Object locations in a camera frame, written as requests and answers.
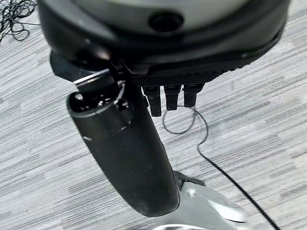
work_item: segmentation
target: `cylindrical tube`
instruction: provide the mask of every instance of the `cylindrical tube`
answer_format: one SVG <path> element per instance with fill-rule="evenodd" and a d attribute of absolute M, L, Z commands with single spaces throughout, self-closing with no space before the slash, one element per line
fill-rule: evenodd
<path fill-rule="evenodd" d="M 74 94 L 68 111 L 97 163 L 121 196 L 139 213 L 157 217 L 179 205 L 177 183 L 141 92 L 127 85 L 128 107 L 110 103 L 79 112 Z"/>

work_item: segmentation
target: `camera lens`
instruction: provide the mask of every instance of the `camera lens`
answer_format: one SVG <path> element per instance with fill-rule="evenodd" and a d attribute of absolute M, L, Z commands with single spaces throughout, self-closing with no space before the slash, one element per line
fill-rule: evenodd
<path fill-rule="evenodd" d="M 160 12 L 149 19 L 150 27 L 161 35 L 171 35 L 183 25 L 184 19 L 178 13 Z"/>

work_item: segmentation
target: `floor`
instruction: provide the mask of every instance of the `floor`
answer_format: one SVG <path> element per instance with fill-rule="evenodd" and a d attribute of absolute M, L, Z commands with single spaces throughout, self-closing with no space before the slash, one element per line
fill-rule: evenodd
<path fill-rule="evenodd" d="M 37 22 L 37 14 L 26 20 Z M 6 37 L 0 46 L 0 229 L 149 230 L 153 219 L 123 201 L 82 142 L 65 106 L 75 87 L 54 76 L 40 28 L 30 30 L 26 41 Z M 197 109 L 209 124 L 202 152 L 283 230 L 307 230 L 307 1 L 292 2 L 283 38 L 268 54 L 206 84 Z M 179 131 L 190 116 L 178 109 L 166 122 Z M 241 205 L 254 229 L 271 229 L 197 154 L 200 120 L 180 136 L 154 122 L 175 170 Z"/>

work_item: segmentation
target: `black cable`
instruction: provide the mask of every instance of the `black cable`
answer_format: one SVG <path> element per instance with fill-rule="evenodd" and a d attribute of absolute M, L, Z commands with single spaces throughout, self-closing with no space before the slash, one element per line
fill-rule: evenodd
<path fill-rule="evenodd" d="M 205 118 L 201 115 L 200 112 L 198 112 L 195 108 L 189 108 L 191 110 L 194 111 L 193 113 L 193 116 L 194 116 L 194 119 L 193 119 L 193 122 L 192 122 L 192 125 L 186 129 L 185 131 L 183 132 L 180 132 L 180 133 L 175 133 L 175 132 L 170 132 L 172 134 L 183 134 L 183 133 L 186 133 L 188 130 L 190 130 L 190 128 L 193 126 L 194 124 L 194 121 L 195 121 L 195 116 L 198 115 L 205 123 L 206 125 L 206 135 L 205 137 L 203 138 L 203 140 L 197 145 L 197 151 L 198 153 L 200 154 L 201 157 L 203 157 L 207 162 L 209 162 L 212 166 L 214 166 L 218 171 L 220 171 L 224 176 L 226 176 L 245 196 L 248 200 L 250 200 L 250 202 L 258 209 L 258 211 L 266 218 L 266 220 L 272 225 L 273 228 L 275 228 L 275 230 L 281 230 L 276 224 L 275 222 L 270 218 L 270 216 L 257 204 L 257 202 L 231 177 L 229 176 L 223 169 L 221 169 L 217 164 L 215 164 L 212 160 L 210 160 L 209 158 L 207 158 L 205 155 L 203 155 L 201 153 L 201 150 L 200 150 L 200 145 L 203 144 L 206 139 L 208 138 L 208 134 L 209 134 L 209 129 L 208 129 L 208 124 L 205 120 Z M 169 132 L 169 129 L 166 127 L 165 125 L 165 115 L 168 111 L 166 111 L 163 115 L 163 127 L 166 129 L 166 131 Z"/>
<path fill-rule="evenodd" d="M 0 44 L 6 35 L 13 36 L 17 41 L 23 41 L 30 35 L 30 31 L 24 25 L 40 25 L 20 21 L 30 16 L 36 6 L 34 0 L 0 0 Z"/>

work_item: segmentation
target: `gray metal part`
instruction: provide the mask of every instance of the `gray metal part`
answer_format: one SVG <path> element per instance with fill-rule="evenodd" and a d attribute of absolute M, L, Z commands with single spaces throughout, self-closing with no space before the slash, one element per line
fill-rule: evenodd
<path fill-rule="evenodd" d="M 194 226 L 191 229 L 204 230 L 250 229 L 246 223 L 246 213 L 241 207 L 227 200 L 224 195 L 193 183 L 183 184 L 179 208 L 157 219 L 156 229 L 163 229 L 162 226 L 169 224 L 178 224 L 178 227 Z"/>
<path fill-rule="evenodd" d="M 156 12 L 184 17 L 181 32 L 207 26 L 238 10 L 249 0 L 73 0 L 100 20 L 124 29 L 152 34 L 149 18 Z"/>

